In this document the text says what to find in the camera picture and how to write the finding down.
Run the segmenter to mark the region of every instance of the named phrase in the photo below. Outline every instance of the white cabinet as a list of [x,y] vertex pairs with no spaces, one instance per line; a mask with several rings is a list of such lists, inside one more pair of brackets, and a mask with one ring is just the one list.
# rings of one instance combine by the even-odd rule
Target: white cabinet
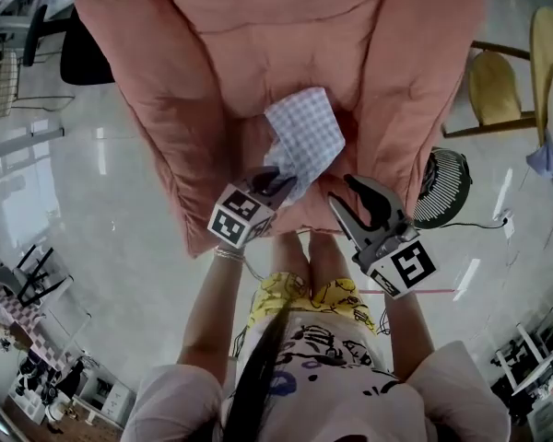
[[112,386],[112,390],[102,406],[100,412],[117,424],[124,424],[132,402],[133,392],[118,381]]

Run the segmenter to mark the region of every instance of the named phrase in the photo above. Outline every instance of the bracelet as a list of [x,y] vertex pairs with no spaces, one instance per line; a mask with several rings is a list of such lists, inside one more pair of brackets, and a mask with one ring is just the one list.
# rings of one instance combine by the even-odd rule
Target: bracelet
[[221,257],[222,259],[229,259],[231,261],[243,262],[243,253],[232,252],[231,250],[220,249],[219,246],[215,247],[216,257]]

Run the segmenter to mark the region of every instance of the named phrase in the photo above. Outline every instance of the t-shirt sleeve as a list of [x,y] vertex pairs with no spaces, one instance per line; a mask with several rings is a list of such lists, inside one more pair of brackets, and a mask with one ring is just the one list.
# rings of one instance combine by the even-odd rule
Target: t-shirt sleeve
[[122,442],[183,440],[218,415],[221,386],[197,366],[154,368],[143,380]]
[[426,415],[451,427],[462,440],[509,440],[508,409],[491,392],[462,342],[429,355],[407,383],[422,396]]

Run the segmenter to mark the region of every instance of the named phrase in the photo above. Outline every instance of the checkered tablecloth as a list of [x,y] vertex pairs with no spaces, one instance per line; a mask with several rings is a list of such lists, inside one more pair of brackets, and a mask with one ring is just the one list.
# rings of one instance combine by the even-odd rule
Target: checkered tablecloth
[[297,176],[288,196],[299,200],[342,151],[345,139],[321,87],[302,90],[266,109],[278,139],[265,156],[266,166],[280,168],[280,179]]
[[41,320],[42,314],[35,305],[23,308],[16,295],[7,295],[3,286],[0,285],[0,308],[7,312],[14,321],[29,335],[33,341],[30,350],[37,354],[47,365],[55,370],[62,371],[67,365],[67,357],[56,358],[55,350],[46,339],[37,332],[37,323]]

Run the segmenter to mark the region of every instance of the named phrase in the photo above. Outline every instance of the long black hair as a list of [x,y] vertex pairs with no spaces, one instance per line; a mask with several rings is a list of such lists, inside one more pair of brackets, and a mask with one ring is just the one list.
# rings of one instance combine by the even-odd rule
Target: long black hair
[[[223,442],[254,442],[263,423],[273,370],[288,326],[289,304],[270,321],[241,373],[223,427]],[[207,442],[213,437],[218,417],[189,435],[189,442]]]

